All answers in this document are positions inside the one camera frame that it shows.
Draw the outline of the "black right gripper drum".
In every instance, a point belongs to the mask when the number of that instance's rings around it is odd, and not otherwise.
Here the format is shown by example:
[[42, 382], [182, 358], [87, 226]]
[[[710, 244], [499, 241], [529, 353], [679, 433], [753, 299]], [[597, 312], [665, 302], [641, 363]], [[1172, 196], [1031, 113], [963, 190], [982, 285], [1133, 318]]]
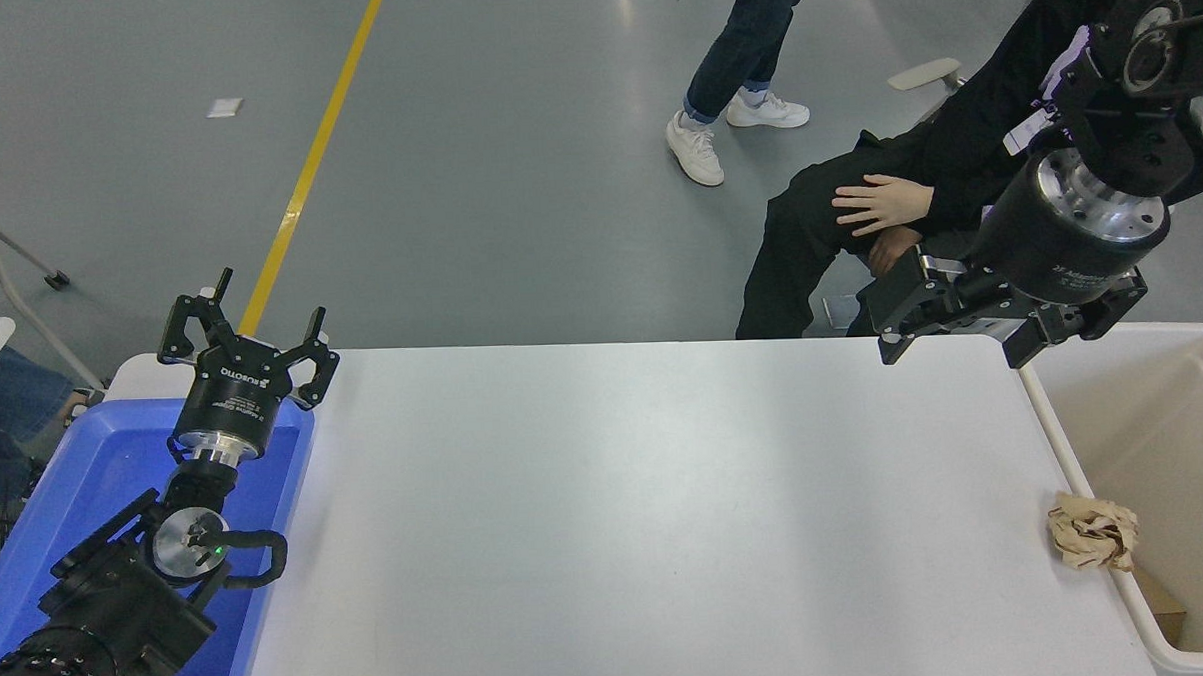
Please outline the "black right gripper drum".
[[1169, 231], [1163, 200], [1118, 191], [1080, 158], [1030, 160], [983, 217], [968, 253], [1044, 303], [1097, 300]]

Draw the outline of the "person's right hand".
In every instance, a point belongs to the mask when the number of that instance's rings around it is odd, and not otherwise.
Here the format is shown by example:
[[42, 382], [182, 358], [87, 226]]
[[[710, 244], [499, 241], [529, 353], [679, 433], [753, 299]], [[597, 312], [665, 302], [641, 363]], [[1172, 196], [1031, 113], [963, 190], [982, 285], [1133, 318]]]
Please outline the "person's right hand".
[[885, 275], [907, 250], [921, 244], [921, 233], [908, 226], [882, 229], [872, 247], [869, 247], [867, 268], [870, 275], [875, 278]]

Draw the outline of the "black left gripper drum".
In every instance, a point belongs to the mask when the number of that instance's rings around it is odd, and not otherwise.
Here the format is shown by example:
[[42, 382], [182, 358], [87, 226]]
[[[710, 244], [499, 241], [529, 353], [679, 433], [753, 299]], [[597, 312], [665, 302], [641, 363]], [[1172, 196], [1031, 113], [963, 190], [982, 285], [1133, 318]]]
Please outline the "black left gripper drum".
[[268, 446], [282, 398], [291, 391], [282, 350], [253, 338], [200, 352], [195, 380], [172, 440], [180, 450], [207, 446], [217, 435], [235, 438], [242, 453]]

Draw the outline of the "person's left hand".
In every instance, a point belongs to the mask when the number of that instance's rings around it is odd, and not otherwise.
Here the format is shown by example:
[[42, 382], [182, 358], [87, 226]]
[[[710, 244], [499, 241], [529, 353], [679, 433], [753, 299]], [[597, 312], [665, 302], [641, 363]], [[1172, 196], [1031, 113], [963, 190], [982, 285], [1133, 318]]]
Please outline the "person's left hand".
[[907, 178], [863, 174], [860, 186], [838, 186], [831, 207], [838, 210], [837, 224], [851, 227], [853, 237], [895, 229], [928, 217], [934, 188]]

